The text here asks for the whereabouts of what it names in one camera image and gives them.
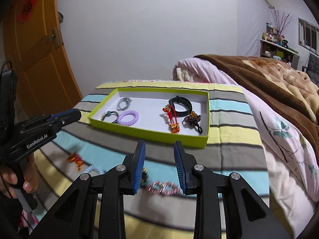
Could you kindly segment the small gold black charm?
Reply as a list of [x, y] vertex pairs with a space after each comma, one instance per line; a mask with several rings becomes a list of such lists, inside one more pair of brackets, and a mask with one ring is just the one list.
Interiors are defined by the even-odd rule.
[[148, 170], [147, 168], [143, 168], [142, 176], [141, 176], [141, 183], [146, 183], [148, 179]]

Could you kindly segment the black wristband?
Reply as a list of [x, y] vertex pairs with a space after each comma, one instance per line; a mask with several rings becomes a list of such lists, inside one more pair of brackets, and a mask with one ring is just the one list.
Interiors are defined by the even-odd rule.
[[[186, 117], [192, 112], [192, 104], [185, 97], [175, 96], [169, 100], [169, 105], [173, 107], [177, 117]], [[175, 109], [175, 105], [183, 107], [184, 110], [178, 111], [177, 109]]]

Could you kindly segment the lime green cardboard tray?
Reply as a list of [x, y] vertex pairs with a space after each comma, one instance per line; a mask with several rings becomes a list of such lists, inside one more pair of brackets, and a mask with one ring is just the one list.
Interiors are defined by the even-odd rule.
[[[185, 97], [192, 111], [201, 116], [192, 127], [183, 117], [164, 112], [169, 100]], [[180, 88], [123, 87], [114, 89], [89, 114], [91, 126], [164, 144], [181, 141], [183, 145], [205, 148], [209, 131], [209, 95], [205, 91]]]

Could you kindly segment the metal door latch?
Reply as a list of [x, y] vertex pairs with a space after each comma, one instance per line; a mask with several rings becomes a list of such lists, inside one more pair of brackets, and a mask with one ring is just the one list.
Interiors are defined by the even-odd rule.
[[51, 36], [52, 36], [52, 44], [54, 45], [55, 49], [58, 49], [62, 44], [59, 29], [53, 28], [51, 32]]

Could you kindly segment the orange wooden door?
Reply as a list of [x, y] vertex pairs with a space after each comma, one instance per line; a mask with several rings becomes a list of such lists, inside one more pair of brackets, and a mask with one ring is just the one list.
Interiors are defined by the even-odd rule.
[[[53, 28], [62, 44], [52, 44]], [[18, 75], [17, 97], [27, 116], [73, 108], [82, 94], [62, 39], [57, 0], [14, 0], [4, 16], [4, 53]]]

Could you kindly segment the pink floral duvet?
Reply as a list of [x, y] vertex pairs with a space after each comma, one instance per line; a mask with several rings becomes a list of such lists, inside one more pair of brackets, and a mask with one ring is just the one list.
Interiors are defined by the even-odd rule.
[[239, 86], [260, 133], [270, 178], [271, 208], [292, 238], [318, 209], [318, 132], [304, 128], [208, 61], [196, 57], [176, 63], [176, 81]]

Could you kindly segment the brown plush blanket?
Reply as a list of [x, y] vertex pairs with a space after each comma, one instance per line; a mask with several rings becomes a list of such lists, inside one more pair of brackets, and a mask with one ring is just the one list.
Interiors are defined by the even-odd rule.
[[318, 86], [287, 63], [244, 56], [197, 55], [304, 128], [318, 132]]

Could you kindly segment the cluttered wooden shelf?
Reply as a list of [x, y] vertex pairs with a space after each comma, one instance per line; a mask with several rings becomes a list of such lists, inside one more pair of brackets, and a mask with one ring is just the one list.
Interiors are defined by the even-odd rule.
[[288, 41], [284, 35], [279, 35], [277, 29], [271, 23], [266, 23], [266, 31], [262, 34], [260, 44], [261, 57], [282, 61], [297, 70], [298, 52], [288, 47]]

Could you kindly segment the black office chair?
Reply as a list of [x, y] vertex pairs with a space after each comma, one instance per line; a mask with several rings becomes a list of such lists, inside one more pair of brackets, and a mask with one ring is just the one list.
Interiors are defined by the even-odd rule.
[[319, 85], [319, 58], [316, 55], [310, 53], [308, 66], [302, 66], [302, 71], [314, 84]]

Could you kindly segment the pink blossom branches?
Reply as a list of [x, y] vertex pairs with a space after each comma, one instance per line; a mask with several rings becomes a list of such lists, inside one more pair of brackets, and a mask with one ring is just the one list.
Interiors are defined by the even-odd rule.
[[278, 35], [282, 35], [283, 31], [288, 27], [288, 25], [295, 21], [291, 14], [288, 14], [285, 11], [280, 12], [275, 8], [271, 9], [271, 15], [273, 17]]

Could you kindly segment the barred window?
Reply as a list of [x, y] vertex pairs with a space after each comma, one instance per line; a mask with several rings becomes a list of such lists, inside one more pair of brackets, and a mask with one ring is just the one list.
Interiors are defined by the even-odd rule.
[[299, 45], [318, 56], [318, 27], [298, 19]]

